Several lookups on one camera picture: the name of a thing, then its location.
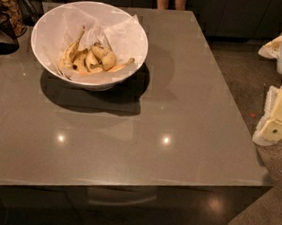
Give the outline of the banana in bowl middle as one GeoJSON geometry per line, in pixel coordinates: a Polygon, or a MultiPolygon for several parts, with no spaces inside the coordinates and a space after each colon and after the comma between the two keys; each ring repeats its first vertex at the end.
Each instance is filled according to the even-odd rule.
{"type": "Polygon", "coordinates": [[[77,52],[72,68],[79,74],[93,74],[103,71],[102,65],[98,62],[98,59],[94,56],[91,50],[83,49],[77,52]]]}

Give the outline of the banana at bowl left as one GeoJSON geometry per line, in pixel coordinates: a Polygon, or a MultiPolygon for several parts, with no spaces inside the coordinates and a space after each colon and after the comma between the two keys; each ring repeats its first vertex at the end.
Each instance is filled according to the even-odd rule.
{"type": "Polygon", "coordinates": [[[73,59],[76,56],[76,53],[78,52],[78,47],[80,45],[80,40],[83,38],[83,35],[85,33],[85,26],[83,26],[80,30],[79,36],[75,41],[73,41],[67,48],[65,48],[63,55],[60,58],[60,61],[58,62],[58,70],[62,71],[64,67],[70,67],[73,65],[73,59]]]}

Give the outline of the black kettle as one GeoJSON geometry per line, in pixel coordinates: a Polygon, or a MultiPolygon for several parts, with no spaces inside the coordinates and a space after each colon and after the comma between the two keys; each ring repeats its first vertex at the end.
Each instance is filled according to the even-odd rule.
{"type": "Polygon", "coordinates": [[[0,11],[0,55],[12,54],[19,49],[19,43],[10,18],[7,13],[0,11]]]}

